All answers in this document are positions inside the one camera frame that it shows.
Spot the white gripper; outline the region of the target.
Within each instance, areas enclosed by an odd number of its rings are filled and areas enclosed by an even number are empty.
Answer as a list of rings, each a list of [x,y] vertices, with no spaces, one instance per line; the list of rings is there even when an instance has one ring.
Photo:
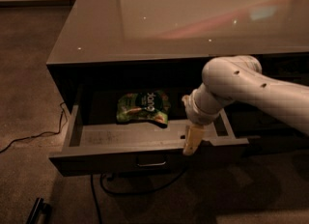
[[[224,99],[218,98],[207,90],[195,89],[190,95],[182,97],[187,119],[193,124],[186,128],[183,154],[194,155],[204,137],[204,127],[209,125],[226,106]]]

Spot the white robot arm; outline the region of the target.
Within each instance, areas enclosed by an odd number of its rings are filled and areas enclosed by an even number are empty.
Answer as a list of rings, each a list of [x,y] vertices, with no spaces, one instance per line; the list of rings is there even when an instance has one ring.
[[[227,105],[240,101],[255,106],[273,118],[309,134],[309,87],[262,75],[262,66],[252,56],[216,57],[202,69],[202,83],[183,97],[187,130],[183,154],[196,152],[204,127],[213,123]]]

